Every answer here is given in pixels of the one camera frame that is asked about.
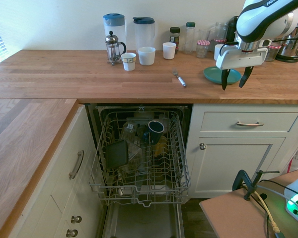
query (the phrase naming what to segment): drawer handle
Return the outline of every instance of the drawer handle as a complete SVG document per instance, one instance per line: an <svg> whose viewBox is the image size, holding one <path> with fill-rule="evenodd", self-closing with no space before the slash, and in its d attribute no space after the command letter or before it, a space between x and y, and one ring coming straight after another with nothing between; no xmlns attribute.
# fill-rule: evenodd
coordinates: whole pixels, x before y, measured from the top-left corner
<svg viewBox="0 0 298 238"><path fill-rule="evenodd" d="M71 223L80 223L82 221L81 216L72 216Z"/></svg>
<svg viewBox="0 0 298 238"><path fill-rule="evenodd" d="M78 171L79 171L79 169L80 169L80 166L81 166L81 164L82 164L82 162L83 162L84 151L83 151L83 150L79 151L79 152L77 153L77 155L78 155L78 158L77 158L75 167L74 167L73 171L69 173L69 175L70 175L70 179L74 179L74 178L76 177L76 175L77 175L77 173L78 173Z"/></svg>
<svg viewBox="0 0 298 238"><path fill-rule="evenodd" d="M205 150L207 147L204 143L201 143L200 144L200 150Z"/></svg>
<svg viewBox="0 0 298 238"><path fill-rule="evenodd" d="M239 125L239 126L263 126L264 124L263 123L259 123L257 122L256 124L244 124L244 123L240 123L239 121L236 123L236 125Z"/></svg>
<svg viewBox="0 0 298 238"><path fill-rule="evenodd" d="M77 237L78 231L77 230L70 230L66 231L66 237Z"/></svg>

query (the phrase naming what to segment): french press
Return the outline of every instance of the french press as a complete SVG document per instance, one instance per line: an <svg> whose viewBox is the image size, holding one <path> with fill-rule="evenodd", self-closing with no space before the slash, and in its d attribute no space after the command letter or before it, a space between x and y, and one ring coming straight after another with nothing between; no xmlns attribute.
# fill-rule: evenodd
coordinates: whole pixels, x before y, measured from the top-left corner
<svg viewBox="0 0 298 238"><path fill-rule="evenodd" d="M115 63L121 63L120 53L119 53L119 45L123 45L124 51L123 54L126 53L126 45L124 42L118 42L118 37L113 35L112 31L109 32L109 35L106 36L106 45L107 45L107 56L108 63L111 65L115 65Z"/></svg>

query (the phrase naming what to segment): green light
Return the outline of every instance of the green light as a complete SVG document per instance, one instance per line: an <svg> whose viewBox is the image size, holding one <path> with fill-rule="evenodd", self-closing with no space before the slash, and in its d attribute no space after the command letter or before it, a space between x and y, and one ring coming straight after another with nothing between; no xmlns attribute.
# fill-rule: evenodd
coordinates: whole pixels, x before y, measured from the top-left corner
<svg viewBox="0 0 298 238"><path fill-rule="evenodd" d="M295 196L293 196L293 197L291 198L291 201L289 200L289 201L287 202L287 208L288 208L288 210L290 210L291 212L294 212L294 210L297 210L297 209L296 209L296 205L294 204L294 202L298 204L298 194L296 194Z"/></svg>

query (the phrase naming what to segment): open dishwasher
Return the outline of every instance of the open dishwasher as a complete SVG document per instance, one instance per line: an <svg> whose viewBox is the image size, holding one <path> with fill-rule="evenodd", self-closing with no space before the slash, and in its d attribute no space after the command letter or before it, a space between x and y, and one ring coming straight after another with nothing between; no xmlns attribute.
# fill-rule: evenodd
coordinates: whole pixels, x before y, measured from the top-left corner
<svg viewBox="0 0 298 238"><path fill-rule="evenodd" d="M182 133L187 107L95 108L97 149L89 185L108 206L102 237L183 238L180 204L190 187ZM136 130L128 141L128 164L107 168L107 148L122 139L126 126L139 129L151 120L164 124L159 143L143 142ZM131 159L133 147L140 148L137 159Z"/></svg>

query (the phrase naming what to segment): dishwasher rack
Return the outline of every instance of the dishwasher rack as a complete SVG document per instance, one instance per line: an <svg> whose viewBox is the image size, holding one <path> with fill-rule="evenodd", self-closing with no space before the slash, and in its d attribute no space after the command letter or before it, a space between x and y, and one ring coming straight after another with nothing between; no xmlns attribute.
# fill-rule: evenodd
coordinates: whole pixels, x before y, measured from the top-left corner
<svg viewBox="0 0 298 238"><path fill-rule="evenodd" d="M174 111L151 111L155 117L163 114L169 121L169 130L164 134L163 150L159 156L157 148L142 143L143 158L137 164L137 170L126 173L121 167L106 169L106 147L118 141L126 115L135 111L110 112L102 122L102 131L97 144L96 156L91 168L89 185L97 192L105 205L142 204L180 204L187 196L190 187L189 171L185 157L185 148L179 116ZM148 123L150 119L133 118L135 123Z"/></svg>

